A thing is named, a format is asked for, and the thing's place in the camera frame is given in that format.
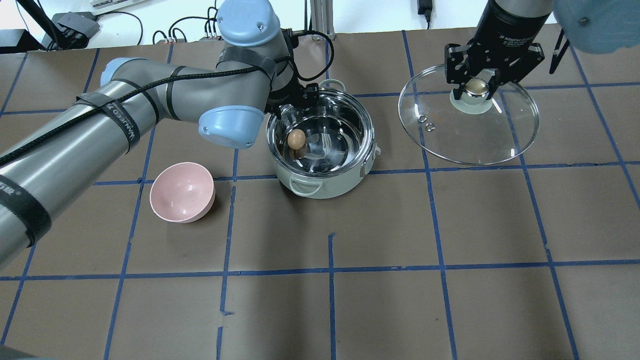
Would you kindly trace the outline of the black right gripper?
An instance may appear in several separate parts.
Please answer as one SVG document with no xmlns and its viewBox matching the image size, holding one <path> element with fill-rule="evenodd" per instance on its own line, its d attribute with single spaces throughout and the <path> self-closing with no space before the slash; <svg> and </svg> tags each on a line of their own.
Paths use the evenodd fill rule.
<svg viewBox="0 0 640 360">
<path fill-rule="evenodd" d="M 484 69 L 491 75 L 487 100 L 499 87 L 519 84 L 546 55 L 535 38 L 546 22 L 544 16 L 526 18 L 510 14 L 483 14 L 473 37 L 466 45 L 445 46 L 446 82 L 453 86 L 459 101 L 466 85 Z"/>
</svg>

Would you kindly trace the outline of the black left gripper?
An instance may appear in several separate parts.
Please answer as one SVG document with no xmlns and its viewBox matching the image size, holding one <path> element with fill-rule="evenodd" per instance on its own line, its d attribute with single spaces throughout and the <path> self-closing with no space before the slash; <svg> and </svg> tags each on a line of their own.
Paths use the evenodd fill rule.
<svg viewBox="0 0 640 360">
<path fill-rule="evenodd" d="M 310 109 L 318 104 L 319 98 L 320 87 L 317 82 L 302 85 L 294 76 L 281 89 L 269 92 L 265 113 L 278 113 L 285 105 L 291 105 L 295 109 Z"/>
</svg>

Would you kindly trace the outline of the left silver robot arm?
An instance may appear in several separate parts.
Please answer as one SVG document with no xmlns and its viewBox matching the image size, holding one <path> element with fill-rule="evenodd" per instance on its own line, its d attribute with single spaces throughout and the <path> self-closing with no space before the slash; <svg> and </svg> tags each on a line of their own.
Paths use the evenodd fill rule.
<svg viewBox="0 0 640 360">
<path fill-rule="evenodd" d="M 267 0 L 225 0 L 215 16 L 224 45 L 215 70 L 141 57 L 111 60 L 95 91 L 1 155 L 1 267 L 32 248 L 80 194 L 161 120 L 194 123 L 220 146 L 253 146 L 265 114 L 315 105 L 300 75 L 297 37 Z"/>
</svg>

